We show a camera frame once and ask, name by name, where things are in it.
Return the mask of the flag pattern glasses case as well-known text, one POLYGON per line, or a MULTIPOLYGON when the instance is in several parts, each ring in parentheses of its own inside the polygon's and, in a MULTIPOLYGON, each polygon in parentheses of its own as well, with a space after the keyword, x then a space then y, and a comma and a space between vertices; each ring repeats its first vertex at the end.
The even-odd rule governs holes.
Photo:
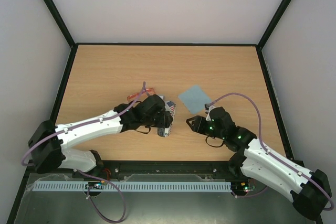
POLYGON ((159 116, 157 127, 157 134, 160 137, 168 137, 172 132, 176 103, 171 100, 166 100, 165 102, 165 111, 162 115, 159 116))

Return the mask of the light blue cleaning cloth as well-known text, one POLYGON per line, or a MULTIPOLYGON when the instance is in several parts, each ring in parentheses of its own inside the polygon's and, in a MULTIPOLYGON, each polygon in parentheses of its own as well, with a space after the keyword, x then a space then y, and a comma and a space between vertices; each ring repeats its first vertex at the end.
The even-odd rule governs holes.
POLYGON ((191 114, 197 114, 205 108, 205 104, 211 103, 210 97, 199 85, 194 85, 178 95, 191 114))

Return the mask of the red sunglasses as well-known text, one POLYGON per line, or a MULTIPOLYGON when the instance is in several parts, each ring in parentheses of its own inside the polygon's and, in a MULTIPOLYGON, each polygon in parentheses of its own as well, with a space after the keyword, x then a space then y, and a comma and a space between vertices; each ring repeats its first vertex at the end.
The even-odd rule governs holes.
POLYGON ((154 88, 146 88, 146 90, 143 91, 139 97, 138 97, 139 92, 137 92, 137 93, 133 93, 133 94, 127 96, 127 101, 128 101, 128 102, 132 102, 132 101, 134 101, 137 97, 138 97, 137 101, 143 101, 143 100, 145 100, 148 96, 150 96, 150 95, 154 95, 154 94, 156 94, 154 88))

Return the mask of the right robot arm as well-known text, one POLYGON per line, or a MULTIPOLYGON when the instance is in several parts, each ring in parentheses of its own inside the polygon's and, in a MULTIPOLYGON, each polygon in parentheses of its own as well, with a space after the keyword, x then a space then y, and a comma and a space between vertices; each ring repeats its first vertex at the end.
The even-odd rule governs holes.
POLYGON ((311 171, 265 145, 253 132, 237 126, 222 107, 212 106, 206 117, 186 123, 193 132, 223 141, 234 155, 228 161, 232 176, 255 179, 287 198, 295 210, 316 221, 332 197, 327 175, 311 171))

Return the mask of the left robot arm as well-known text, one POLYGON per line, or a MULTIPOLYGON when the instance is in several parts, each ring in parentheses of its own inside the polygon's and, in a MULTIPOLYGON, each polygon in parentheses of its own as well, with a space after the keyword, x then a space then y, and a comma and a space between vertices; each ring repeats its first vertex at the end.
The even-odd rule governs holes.
POLYGON ((114 109, 83 121, 54 125, 42 122, 28 141, 34 170, 50 173, 58 168, 75 169, 97 176, 103 162, 95 150, 80 151, 75 147, 88 140, 143 126, 157 129, 160 137, 168 137, 172 130, 176 104, 153 94, 143 101, 122 103, 114 109))

